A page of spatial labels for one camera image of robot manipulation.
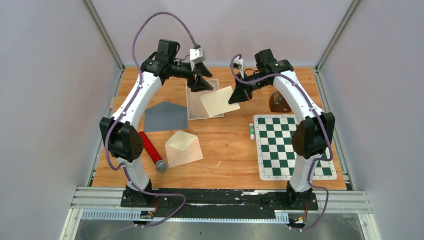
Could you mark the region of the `cream letter paper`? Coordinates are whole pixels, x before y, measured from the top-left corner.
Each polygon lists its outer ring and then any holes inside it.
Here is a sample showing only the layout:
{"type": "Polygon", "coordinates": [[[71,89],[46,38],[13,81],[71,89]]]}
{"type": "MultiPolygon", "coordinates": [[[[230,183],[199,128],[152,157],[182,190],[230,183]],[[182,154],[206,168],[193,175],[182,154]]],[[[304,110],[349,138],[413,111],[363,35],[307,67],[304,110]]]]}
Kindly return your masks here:
{"type": "Polygon", "coordinates": [[[232,93],[233,88],[231,86],[227,86],[200,96],[200,100],[208,116],[214,117],[240,109],[241,107],[239,103],[229,103],[232,93]]]}

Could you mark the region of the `cream pink envelope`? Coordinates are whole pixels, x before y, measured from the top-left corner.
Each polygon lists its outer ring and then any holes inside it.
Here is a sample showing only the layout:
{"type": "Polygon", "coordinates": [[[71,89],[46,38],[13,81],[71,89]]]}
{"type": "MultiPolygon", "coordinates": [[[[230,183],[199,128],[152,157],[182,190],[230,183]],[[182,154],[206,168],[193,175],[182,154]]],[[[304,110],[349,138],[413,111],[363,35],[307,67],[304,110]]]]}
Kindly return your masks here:
{"type": "Polygon", "coordinates": [[[198,137],[181,130],[178,130],[165,142],[165,153],[169,168],[204,158],[198,137]]]}

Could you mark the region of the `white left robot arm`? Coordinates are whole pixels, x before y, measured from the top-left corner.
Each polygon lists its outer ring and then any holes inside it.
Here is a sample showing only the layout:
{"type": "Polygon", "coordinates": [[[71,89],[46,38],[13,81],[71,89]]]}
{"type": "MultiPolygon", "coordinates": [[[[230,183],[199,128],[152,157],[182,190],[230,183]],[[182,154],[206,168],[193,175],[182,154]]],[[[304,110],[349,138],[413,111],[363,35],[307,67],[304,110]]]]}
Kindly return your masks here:
{"type": "Polygon", "coordinates": [[[157,50],[138,65],[138,77],[122,105],[111,117],[103,117],[99,122],[109,167],[114,171],[123,169],[127,179],[125,189],[134,193],[135,202],[142,207],[153,201],[151,180],[141,160],[145,143],[138,132],[149,102],[170,77],[186,79],[193,92],[213,89],[204,79],[212,77],[203,63],[204,49],[195,43],[189,50],[188,62],[176,58],[179,50],[178,42],[161,39],[157,50]]]}

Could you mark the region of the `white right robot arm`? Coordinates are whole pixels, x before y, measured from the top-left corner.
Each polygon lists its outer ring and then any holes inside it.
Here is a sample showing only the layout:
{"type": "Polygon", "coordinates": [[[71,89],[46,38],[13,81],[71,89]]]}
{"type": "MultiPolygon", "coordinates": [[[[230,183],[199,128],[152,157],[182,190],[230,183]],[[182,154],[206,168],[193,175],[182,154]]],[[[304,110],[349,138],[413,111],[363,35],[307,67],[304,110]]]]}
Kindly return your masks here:
{"type": "Polygon", "coordinates": [[[335,116],[324,112],[308,95],[286,59],[277,60],[270,49],[254,56],[257,72],[246,76],[242,55],[230,60],[230,70],[235,79],[235,89],[228,103],[250,101],[253,92],[266,86],[274,86],[291,108],[297,120],[297,129],[291,138],[296,153],[293,175],[287,183],[286,204],[298,209],[312,194],[312,176],[316,162],[323,160],[326,150],[331,150],[335,128],[335,116]]]}

